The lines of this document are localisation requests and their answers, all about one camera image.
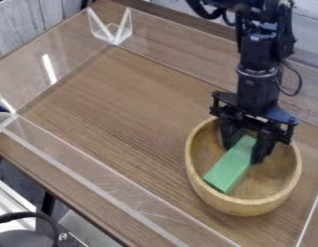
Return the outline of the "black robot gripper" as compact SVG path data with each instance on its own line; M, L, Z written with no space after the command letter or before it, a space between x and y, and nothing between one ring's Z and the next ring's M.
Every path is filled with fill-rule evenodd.
M296 96L282 89L283 66L252 70L239 65L235 93L216 91L209 113L219 119L223 146L229 150L247 130L253 131L256 143L251 163L260 164L271 154L275 143L292 142L299 120L279 106L282 94Z

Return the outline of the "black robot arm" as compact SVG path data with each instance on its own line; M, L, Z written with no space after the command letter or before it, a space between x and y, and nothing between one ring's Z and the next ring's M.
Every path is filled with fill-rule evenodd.
M257 133L251 162L257 164L271 154L276 143L290 144L299 120L279 105L283 69L294 54L292 0L185 0L204 19L235 20L240 61L233 93L213 92L211 114L219 118L223 146L231 149L247 130Z

